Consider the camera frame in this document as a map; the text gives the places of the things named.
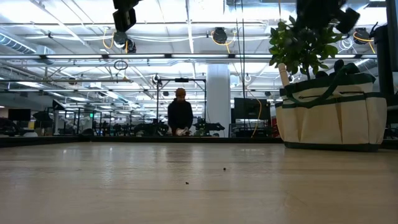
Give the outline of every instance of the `person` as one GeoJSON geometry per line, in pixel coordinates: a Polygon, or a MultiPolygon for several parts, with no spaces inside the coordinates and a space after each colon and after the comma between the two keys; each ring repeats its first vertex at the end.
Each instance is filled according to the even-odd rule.
{"type": "Polygon", "coordinates": [[[185,90],[178,88],[175,91],[174,101],[167,108],[169,126],[172,129],[173,136],[189,134],[189,129],[192,126],[192,107],[189,102],[185,101],[185,95],[185,90]]]}

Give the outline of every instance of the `ceiling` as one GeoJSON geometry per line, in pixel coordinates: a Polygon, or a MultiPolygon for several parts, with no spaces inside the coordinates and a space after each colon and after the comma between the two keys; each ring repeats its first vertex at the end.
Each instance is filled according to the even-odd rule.
{"type": "MultiPolygon", "coordinates": [[[[114,12],[112,0],[45,0],[41,1],[42,8],[34,0],[3,0],[0,2],[0,33],[7,34],[32,49],[45,46],[47,52],[53,54],[123,54],[124,49],[111,46],[114,32],[114,12]]],[[[244,0],[243,12],[238,4],[235,11],[231,1],[223,0],[143,0],[135,7],[137,24],[128,30],[128,36],[137,47],[137,54],[227,54],[226,46],[216,45],[210,36],[215,27],[224,27],[232,43],[229,50],[232,54],[239,53],[239,42],[233,33],[238,31],[240,36],[241,54],[243,53],[243,24],[245,54],[268,54],[269,34],[271,27],[276,27],[279,19],[287,20],[289,16],[296,16],[295,1],[281,1],[281,14],[277,0],[261,3],[260,0],[244,0]]],[[[369,0],[351,0],[347,6],[361,13],[356,27],[365,27],[368,32],[375,23],[385,24],[385,7],[366,7],[369,0]]],[[[352,38],[336,44],[339,54],[373,54],[369,45],[353,43],[352,38]]],[[[21,54],[20,52],[0,45],[0,54],[21,54]]],[[[207,64],[215,60],[177,60],[177,59],[134,59],[126,60],[129,68],[117,71],[114,60],[69,60],[58,59],[51,64],[36,60],[2,60],[0,77],[3,79],[23,79],[27,81],[63,80],[67,78],[87,80],[110,80],[126,76],[134,83],[97,82],[98,88],[123,89],[130,92],[116,92],[117,100],[109,96],[101,96],[97,92],[64,92],[62,96],[50,96],[68,103],[81,103],[64,96],[75,96],[88,99],[89,103],[126,103],[114,105],[113,109],[129,110],[128,105],[140,105],[140,113],[148,113],[156,107],[154,100],[156,92],[139,92],[143,89],[155,88],[152,79],[155,74],[160,78],[206,78],[207,64]]],[[[239,60],[222,61],[227,63],[232,74],[231,98],[242,97],[241,83],[236,76],[240,73],[239,60]]],[[[277,90],[281,86],[278,71],[267,65],[267,60],[247,60],[245,73],[248,88],[258,89],[253,92],[258,98],[265,98],[265,90],[277,90]]],[[[333,61],[326,64],[331,68],[333,61]]],[[[377,69],[368,72],[377,76],[377,69]]],[[[295,76],[299,82],[300,75],[295,76]]],[[[44,88],[44,89],[87,89],[90,83],[41,83],[35,85],[21,85],[13,83],[10,88],[44,88]]],[[[170,82],[165,90],[169,96],[162,96],[166,107],[173,98],[173,90],[184,87],[193,91],[188,92],[187,98],[192,102],[197,115],[203,112],[204,94],[198,84],[170,82]]],[[[278,92],[273,91],[270,100],[279,98],[278,92]]]]}

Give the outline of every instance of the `wooden floor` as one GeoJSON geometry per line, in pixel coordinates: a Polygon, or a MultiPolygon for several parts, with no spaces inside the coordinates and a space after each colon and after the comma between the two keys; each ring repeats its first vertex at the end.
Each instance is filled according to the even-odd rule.
{"type": "Polygon", "coordinates": [[[89,142],[0,149],[0,223],[396,224],[398,151],[89,142]]]}

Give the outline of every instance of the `white bag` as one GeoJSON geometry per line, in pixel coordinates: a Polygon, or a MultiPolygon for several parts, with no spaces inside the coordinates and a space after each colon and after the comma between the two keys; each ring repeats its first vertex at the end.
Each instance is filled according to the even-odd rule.
{"type": "Polygon", "coordinates": [[[381,93],[371,92],[374,81],[373,76],[359,73],[281,89],[284,101],[275,107],[286,147],[378,150],[386,127],[387,103],[381,93]]]}

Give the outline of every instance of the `bag handle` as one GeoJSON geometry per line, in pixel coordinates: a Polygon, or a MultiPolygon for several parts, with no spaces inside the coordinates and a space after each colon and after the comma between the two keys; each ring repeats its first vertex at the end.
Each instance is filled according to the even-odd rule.
{"type": "Polygon", "coordinates": [[[295,103],[297,105],[300,105],[300,106],[304,106],[304,107],[307,107],[307,108],[311,108],[313,106],[316,106],[321,101],[327,99],[329,96],[331,96],[333,94],[333,92],[336,90],[337,86],[339,85],[340,80],[346,75],[347,71],[352,66],[353,65],[348,64],[348,65],[345,65],[343,68],[341,68],[340,71],[337,73],[336,77],[333,79],[333,81],[330,84],[329,88],[322,95],[320,95],[318,98],[315,98],[312,101],[302,102],[302,101],[294,98],[294,96],[293,96],[294,86],[293,85],[285,86],[286,97],[289,100],[291,100],[293,103],[295,103]]]}

